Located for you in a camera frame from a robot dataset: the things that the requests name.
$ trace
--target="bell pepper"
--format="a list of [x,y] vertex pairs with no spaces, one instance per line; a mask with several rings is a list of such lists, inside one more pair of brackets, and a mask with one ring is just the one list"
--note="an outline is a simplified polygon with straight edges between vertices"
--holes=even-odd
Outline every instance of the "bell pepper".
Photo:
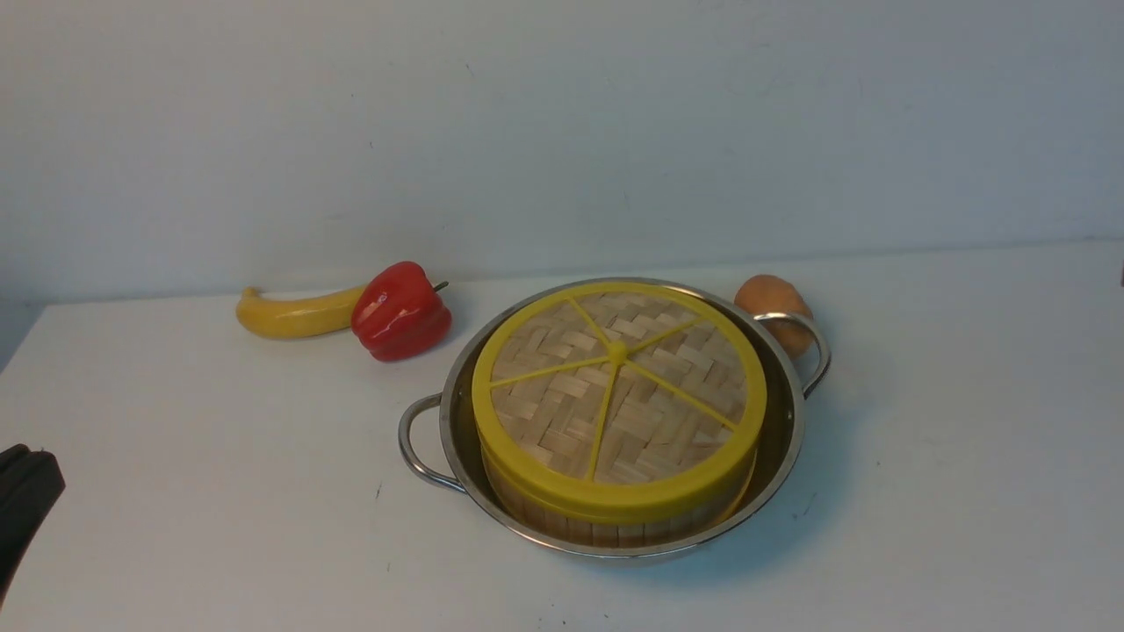
[[387,268],[360,295],[352,332],[380,362],[405,360],[434,346],[448,333],[453,314],[425,270],[413,261]]

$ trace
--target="black object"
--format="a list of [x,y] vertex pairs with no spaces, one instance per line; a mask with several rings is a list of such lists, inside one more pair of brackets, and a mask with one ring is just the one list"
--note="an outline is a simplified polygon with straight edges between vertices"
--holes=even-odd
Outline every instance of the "black object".
[[0,606],[27,545],[65,488],[51,452],[24,444],[0,452]]

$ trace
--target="metal pot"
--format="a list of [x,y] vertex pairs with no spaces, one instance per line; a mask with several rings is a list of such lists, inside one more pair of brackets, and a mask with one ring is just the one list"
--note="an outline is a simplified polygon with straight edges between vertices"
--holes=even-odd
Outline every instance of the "metal pot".
[[[438,487],[468,494],[496,522],[536,544],[575,556],[610,560],[670,557],[689,551],[734,529],[749,520],[776,494],[791,471],[796,457],[800,452],[800,444],[804,441],[804,399],[812,394],[827,372],[832,360],[831,351],[828,351],[827,343],[815,324],[798,314],[771,313],[750,316],[726,300],[687,286],[653,279],[610,280],[652,283],[705,300],[734,322],[756,350],[764,368],[769,403],[759,439],[756,468],[740,508],[731,517],[692,535],[662,544],[606,548],[578,544],[540,533],[509,515],[497,500],[484,473],[480,454],[480,439],[472,413],[471,382],[477,358],[488,337],[509,316],[540,298],[579,283],[560,286],[527,298],[488,323],[456,359],[456,363],[445,381],[445,389],[439,394],[415,401],[402,414],[398,426],[398,443],[402,458],[415,475]],[[785,355],[780,344],[760,324],[769,320],[782,320],[798,325],[807,329],[815,340],[819,352],[819,363],[803,385],[796,373],[796,368]],[[414,418],[423,410],[438,406],[441,407],[441,443],[445,451],[445,458],[453,470],[452,477],[436,472],[423,463],[410,444],[410,426],[414,424]]]

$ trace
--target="plastic banana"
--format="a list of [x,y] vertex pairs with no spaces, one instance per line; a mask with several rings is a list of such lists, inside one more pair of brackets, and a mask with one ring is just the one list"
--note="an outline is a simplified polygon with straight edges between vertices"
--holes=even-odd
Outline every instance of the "plastic banana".
[[257,288],[246,288],[235,315],[243,327],[265,338],[318,336],[351,326],[352,310],[365,287],[299,300],[270,300]]

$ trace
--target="metal handle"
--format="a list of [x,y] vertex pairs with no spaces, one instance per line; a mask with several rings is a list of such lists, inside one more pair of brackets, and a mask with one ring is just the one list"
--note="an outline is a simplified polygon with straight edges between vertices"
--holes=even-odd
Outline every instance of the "metal handle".
[[422,459],[418,459],[417,452],[414,451],[414,445],[410,443],[410,427],[414,426],[414,418],[422,414],[423,410],[436,408],[439,405],[439,392],[428,397],[423,397],[414,404],[410,404],[409,408],[402,413],[402,421],[398,422],[398,448],[402,451],[402,459],[405,459],[406,464],[410,467],[410,471],[417,475],[417,477],[422,480],[436,485],[437,487],[446,487],[454,491],[460,491],[461,494],[468,494],[468,491],[464,490],[464,486],[461,485],[461,481],[435,471],[429,466],[423,463]]
[[821,380],[827,374],[827,369],[832,365],[832,350],[827,347],[827,338],[819,331],[819,327],[812,322],[810,318],[806,318],[799,314],[788,314],[786,312],[770,312],[768,314],[758,314],[753,317],[754,320],[761,323],[764,320],[783,320],[786,323],[791,323],[804,331],[812,334],[812,340],[816,342],[816,351],[819,352],[819,364],[816,365],[816,370],[812,372],[812,377],[804,382],[804,398],[807,399],[812,391],[816,390],[819,386]]

